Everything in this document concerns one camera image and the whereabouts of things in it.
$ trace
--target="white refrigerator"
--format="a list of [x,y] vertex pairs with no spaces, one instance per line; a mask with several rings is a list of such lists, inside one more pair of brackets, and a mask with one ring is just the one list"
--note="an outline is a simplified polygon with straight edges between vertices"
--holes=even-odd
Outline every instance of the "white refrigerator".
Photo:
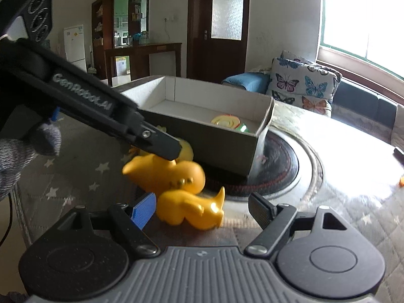
[[86,72],[83,25],[65,28],[63,36],[65,39],[66,60]]

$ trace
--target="rubber duck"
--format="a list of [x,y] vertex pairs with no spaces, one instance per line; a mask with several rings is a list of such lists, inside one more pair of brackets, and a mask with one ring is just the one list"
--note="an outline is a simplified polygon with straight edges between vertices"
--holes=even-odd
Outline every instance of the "rubber duck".
[[202,198],[181,189],[170,190],[158,198],[156,214],[169,225],[180,225],[186,219],[194,228],[208,230],[221,225],[224,199],[224,187],[213,198]]
[[157,197],[175,189],[196,195],[205,186],[205,173],[199,164],[167,161],[154,154],[136,156],[123,167],[122,173],[144,191],[154,192]]

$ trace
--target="gloved hand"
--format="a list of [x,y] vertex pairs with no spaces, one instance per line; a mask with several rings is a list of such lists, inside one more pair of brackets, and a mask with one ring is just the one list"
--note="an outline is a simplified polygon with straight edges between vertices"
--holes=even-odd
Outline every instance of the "gloved hand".
[[0,139],[0,201],[17,183],[21,171],[35,154],[57,156],[60,145],[60,129],[50,122],[32,129],[25,140]]

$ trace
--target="black cable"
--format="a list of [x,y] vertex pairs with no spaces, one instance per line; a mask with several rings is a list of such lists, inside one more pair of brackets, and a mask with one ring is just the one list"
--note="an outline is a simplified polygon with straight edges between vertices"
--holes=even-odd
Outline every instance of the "black cable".
[[9,219],[9,226],[7,227],[6,232],[4,233],[3,238],[1,239],[0,242],[0,247],[2,244],[5,242],[7,236],[9,235],[9,232],[11,230],[11,226],[13,225],[13,201],[11,200],[11,192],[8,194],[9,196],[9,202],[10,202],[10,219]]

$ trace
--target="frosted glass panel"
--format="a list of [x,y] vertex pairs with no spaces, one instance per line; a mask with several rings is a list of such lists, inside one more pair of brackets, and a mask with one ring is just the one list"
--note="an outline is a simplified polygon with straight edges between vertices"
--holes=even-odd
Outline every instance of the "frosted glass panel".
[[244,0],[213,0],[212,38],[241,40]]

